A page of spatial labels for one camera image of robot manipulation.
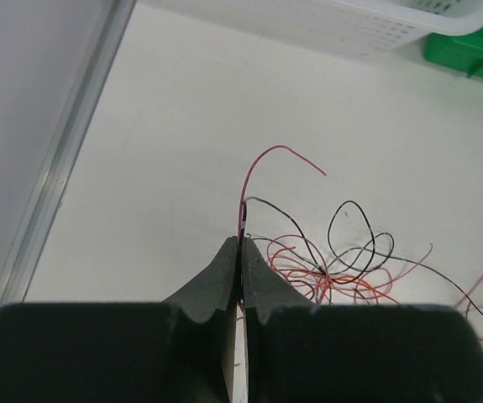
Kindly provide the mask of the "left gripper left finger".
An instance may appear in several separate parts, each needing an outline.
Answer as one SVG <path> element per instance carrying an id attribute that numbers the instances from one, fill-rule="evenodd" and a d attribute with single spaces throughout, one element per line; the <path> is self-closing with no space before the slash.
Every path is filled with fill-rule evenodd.
<path id="1" fill-rule="evenodd" d="M 238 240 L 160 302 L 0 307 L 0 402 L 229 402 Z"/>

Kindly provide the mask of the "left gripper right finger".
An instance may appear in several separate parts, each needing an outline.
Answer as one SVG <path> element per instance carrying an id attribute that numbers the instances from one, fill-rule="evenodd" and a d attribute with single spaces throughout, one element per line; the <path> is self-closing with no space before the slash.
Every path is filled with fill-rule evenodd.
<path id="1" fill-rule="evenodd" d="M 251 402 L 483 402 L 483 351 L 455 309 L 322 306 L 245 239 L 242 275 Z"/>

